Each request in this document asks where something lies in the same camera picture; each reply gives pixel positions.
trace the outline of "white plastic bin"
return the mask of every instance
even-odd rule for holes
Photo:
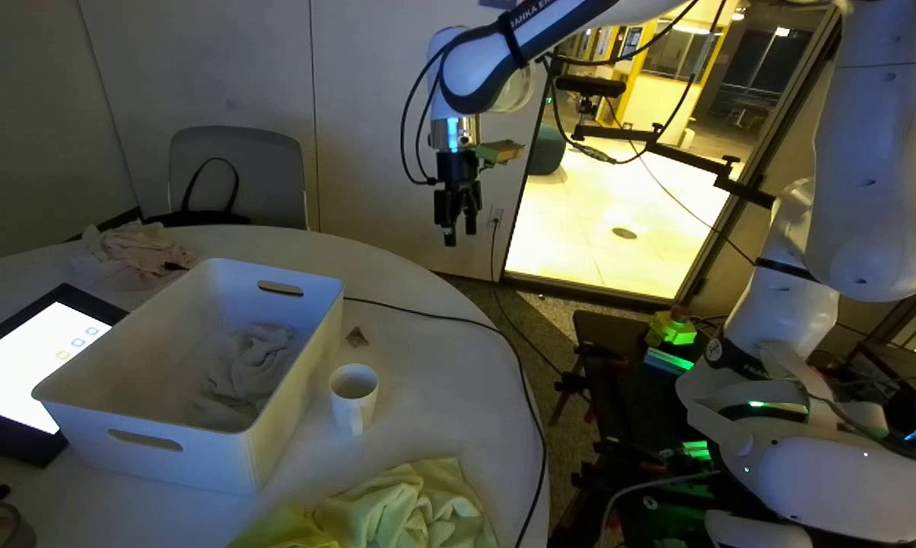
[[[206,257],[130,311],[109,334],[46,377],[33,396],[70,448],[94,464],[209,486],[259,489],[285,449],[311,393],[311,371],[341,340],[341,280]],[[203,375],[222,340],[270,323],[289,338],[289,368],[249,422],[198,414]]]

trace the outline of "floor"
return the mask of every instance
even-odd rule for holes
[[[576,494],[572,472],[581,469],[583,460],[594,460],[597,426],[587,416],[587,404],[572,397],[560,420],[547,426],[549,410],[556,404],[556,377],[562,368],[576,365],[576,311],[597,311],[612,317],[633,317],[628,311],[581,304],[554,295],[534,292],[508,292],[494,282],[475,280],[449,280],[460,292],[465,292],[518,347],[523,360],[523,371],[539,400],[539,414],[543,420],[543,437],[549,453],[549,523],[556,523]]]
[[[623,140],[583,140],[612,159]],[[718,220],[714,174],[645,152],[603,165],[576,148],[549,177],[529,177],[504,272],[668,302]]]

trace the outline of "round table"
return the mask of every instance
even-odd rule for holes
[[[354,299],[488,323],[461,292],[393,252],[291,228],[213,224],[170,228],[194,257],[222,256],[344,280]],[[0,257],[0,320],[57,282],[73,282],[124,311],[167,280],[142,282],[60,242]],[[363,329],[366,347],[344,345],[335,363],[363,360],[381,371],[381,400],[366,435],[330,430],[326,377],[314,375],[311,400],[284,461],[256,497],[139,482],[84,464],[64,449],[49,469],[0,460],[8,503],[40,543],[227,543],[249,520],[284,503],[318,503],[376,472],[419,457],[460,457],[467,485],[501,543],[514,543],[533,506],[542,444],[529,420],[512,347],[478,326],[411,317],[344,302],[344,331]],[[523,543],[547,542],[547,482]]]

